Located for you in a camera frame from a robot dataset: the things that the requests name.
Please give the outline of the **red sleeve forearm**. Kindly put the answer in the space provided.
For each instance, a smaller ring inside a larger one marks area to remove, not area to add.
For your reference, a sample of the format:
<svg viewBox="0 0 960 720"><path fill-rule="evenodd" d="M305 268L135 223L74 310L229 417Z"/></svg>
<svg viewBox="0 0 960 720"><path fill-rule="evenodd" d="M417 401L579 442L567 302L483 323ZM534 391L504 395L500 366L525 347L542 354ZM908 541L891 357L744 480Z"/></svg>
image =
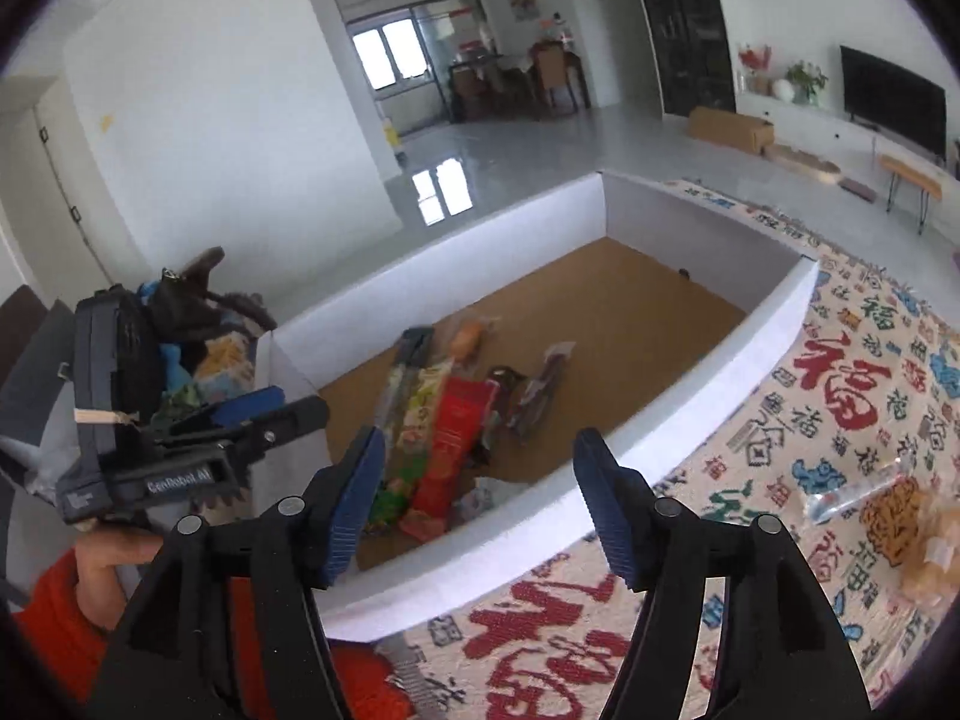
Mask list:
<svg viewBox="0 0 960 720"><path fill-rule="evenodd" d="M93 717L412 717L384 656L327 642L308 598L313 571L293 548L168 539L112 632L86 606L85 557L60 557L13 622Z"/></svg>

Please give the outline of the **person's left hand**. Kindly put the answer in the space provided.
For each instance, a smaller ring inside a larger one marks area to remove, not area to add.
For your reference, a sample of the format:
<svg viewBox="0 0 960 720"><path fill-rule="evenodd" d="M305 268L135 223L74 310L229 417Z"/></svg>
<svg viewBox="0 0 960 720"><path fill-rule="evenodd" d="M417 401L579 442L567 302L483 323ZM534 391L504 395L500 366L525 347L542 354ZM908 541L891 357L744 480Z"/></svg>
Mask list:
<svg viewBox="0 0 960 720"><path fill-rule="evenodd" d="M75 598L86 621L101 631L116 629L127 606L127 592L117 569L149 564L161 544L160 535L112 525L96 527L76 540Z"/></svg>

